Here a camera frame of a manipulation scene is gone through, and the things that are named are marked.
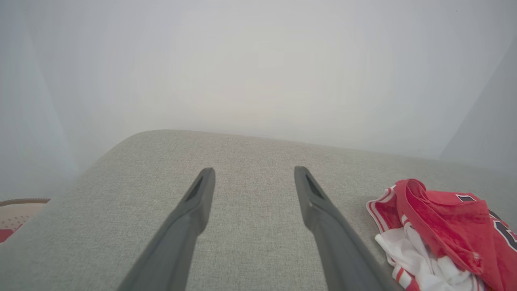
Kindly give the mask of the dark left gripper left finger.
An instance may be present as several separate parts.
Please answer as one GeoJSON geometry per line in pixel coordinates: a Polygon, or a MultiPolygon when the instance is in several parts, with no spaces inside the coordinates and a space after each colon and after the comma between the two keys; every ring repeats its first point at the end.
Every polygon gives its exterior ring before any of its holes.
{"type": "Polygon", "coordinates": [[[198,236],[214,196],[214,168],[204,168],[119,285],[119,291],[184,291],[198,236]]]}

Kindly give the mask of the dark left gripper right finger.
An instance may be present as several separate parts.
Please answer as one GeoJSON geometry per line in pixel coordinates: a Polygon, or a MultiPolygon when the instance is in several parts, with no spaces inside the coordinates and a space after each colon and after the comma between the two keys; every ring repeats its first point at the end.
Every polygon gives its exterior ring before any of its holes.
{"type": "Polygon", "coordinates": [[[312,232],[330,291],[393,291],[395,284],[308,168],[294,169],[304,225],[312,232]]]}

